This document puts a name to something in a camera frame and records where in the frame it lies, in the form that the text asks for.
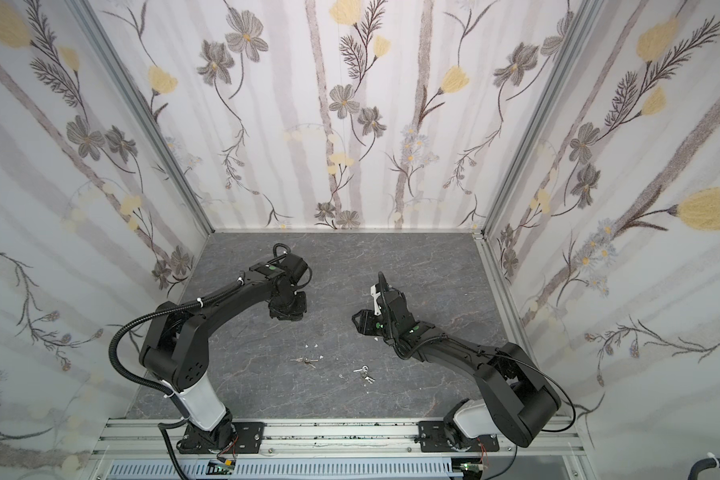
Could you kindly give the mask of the silver keys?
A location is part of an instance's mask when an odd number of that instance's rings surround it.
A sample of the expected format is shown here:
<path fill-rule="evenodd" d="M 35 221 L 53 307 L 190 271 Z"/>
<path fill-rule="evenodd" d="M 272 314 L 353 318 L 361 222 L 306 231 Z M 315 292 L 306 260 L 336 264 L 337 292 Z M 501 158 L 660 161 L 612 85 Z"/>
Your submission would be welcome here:
<path fill-rule="evenodd" d="M 307 357 L 298 357 L 298 358 L 292 359 L 292 362 L 295 362 L 295 363 L 298 363 L 298 364 L 302 364 L 302 365 L 306 365 L 306 366 L 311 367 L 311 368 L 316 368 L 316 367 L 317 367 L 317 364 L 320 362 L 320 360 L 319 360 L 319 359 L 310 359 L 310 358 L 307 358 Z"/>

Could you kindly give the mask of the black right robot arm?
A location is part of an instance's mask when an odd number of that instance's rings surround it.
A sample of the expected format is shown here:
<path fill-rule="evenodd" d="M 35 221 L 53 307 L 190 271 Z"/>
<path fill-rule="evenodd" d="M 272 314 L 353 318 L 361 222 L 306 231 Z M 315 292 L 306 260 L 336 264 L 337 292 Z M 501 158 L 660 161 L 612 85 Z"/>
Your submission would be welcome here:
<path fill-rule="evenodd" d="M 373 286 L 372 299 L 372 308 L 351 318 L 358 333 L 382 338 L 401 360 L 440 365 L 474 380 L 490 424 L 515 445 L 527 448 L 550 431 L 546 425 L 567 394 L 519 345 L 480 345 L 419 321 L 393 287 Z"/>

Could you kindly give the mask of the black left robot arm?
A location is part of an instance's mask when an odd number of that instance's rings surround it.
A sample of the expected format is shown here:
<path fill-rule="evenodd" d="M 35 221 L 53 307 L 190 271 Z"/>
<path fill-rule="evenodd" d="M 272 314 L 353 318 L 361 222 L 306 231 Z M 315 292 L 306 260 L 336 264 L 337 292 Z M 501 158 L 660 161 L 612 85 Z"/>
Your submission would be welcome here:
<path fill-rule="evenodd" d="M 209 341 L 226 322 L 260 303 L 274 319 L 301 320 L 307 312 L 304 288 L 310 281 L 307 262 L 277 243 L 270 259 L 249 267 L 230 284 L 182 304 L 166 302 L 117 330 L 108 347 L 113 369 L 128 381 L 163 394 L 181 415 L 179 421 L 159 427 L 166 441 L 170 430 L 185 429 L 180 441 L 168 445 L 170 455 L 232 451 L 238 433 L 232 413 L 207 374 Z M 121 341 L 144 324 L 149 328 L 138 361 L 152 379 L 128 370 L 119 357 Z"/>

